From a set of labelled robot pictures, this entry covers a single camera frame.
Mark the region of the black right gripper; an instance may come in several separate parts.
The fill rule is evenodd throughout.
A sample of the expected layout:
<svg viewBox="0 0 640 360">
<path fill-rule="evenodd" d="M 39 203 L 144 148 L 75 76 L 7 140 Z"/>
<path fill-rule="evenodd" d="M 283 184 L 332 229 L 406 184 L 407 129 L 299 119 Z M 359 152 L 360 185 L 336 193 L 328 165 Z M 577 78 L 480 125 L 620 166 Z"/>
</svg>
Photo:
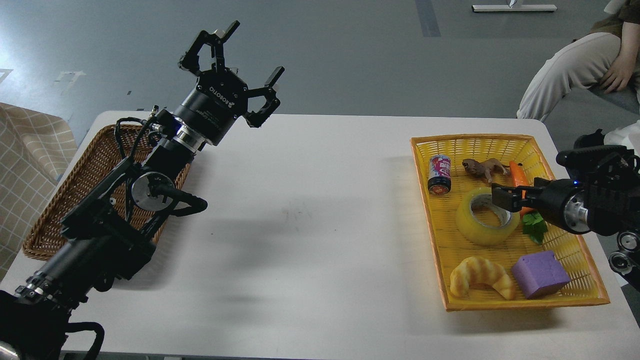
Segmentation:
<svg viewBox="0 0 640 360">
<path fill-rule="evenodd" d="M 534 186 L 504 186 L 499 183 L 491 185 L 492 204 L 512 214 L 534 212 L 536 209 L 530 205 L 533 204 L 535 196 L 537 211 L 547 223 L 571 234 L 582 235 L 590 232 L 585 190 L 576 180 L 535 178 Z"/>
</svg>

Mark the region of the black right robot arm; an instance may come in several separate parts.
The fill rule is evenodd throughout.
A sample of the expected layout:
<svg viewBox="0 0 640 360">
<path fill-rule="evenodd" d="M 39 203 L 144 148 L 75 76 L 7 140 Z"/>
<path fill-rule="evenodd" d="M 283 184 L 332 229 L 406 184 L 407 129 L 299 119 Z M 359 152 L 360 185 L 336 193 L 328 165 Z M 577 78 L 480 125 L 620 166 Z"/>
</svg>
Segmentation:
<svg viewBox="0 0 640 360">
<path fill-rule="evenodd" d="M 536 177 L 532 186 L 491 185 L 494 205 L 510 212 L 532 208 L 542 219 L 572 234 L 617 236 L 610 268 L 640 285 L 639 157 L 624 145 L 606 145 L 602 130 L 580 136 L 556 162 L 569 178 Z"/>
</svg>

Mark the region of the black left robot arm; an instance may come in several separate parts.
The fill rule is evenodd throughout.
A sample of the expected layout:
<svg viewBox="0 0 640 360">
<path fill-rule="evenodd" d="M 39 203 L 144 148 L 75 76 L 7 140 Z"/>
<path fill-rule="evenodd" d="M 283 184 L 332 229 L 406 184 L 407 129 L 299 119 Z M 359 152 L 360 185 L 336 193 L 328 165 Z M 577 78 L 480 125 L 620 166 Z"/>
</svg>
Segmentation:
<svg viewBox="0 0 640 360">
<path fill-rule="evenodd" d="M 57 360 L 68 334 L 94 332 L 84 356 L 98 357 L 105 329 L 96 322 L 71 322 L 91 289 L 107 292 L 114 280 L 130 280 L 156 250 L 153 236 L 171 216 L 203 212 L 208 203 L 179 189 L 179 174 L 205 145 L 217 146 L 235 121 L 260 128 L 279 107 L 275 84 L 285 69 L 278 66 L 265 84 L 249 86 L 226 66 L 224 45 L 240 23 L 226 30 L 199 32 L 180 58 L 180 69 L 196 76 L 175 112 L 154 107 L 129 152 L 121 139 L 121 120 L 114 128 L 120 160 L 61 219 L 64 244 L 14 294 L 1 292 L 1 358 Z"/>
</svg>

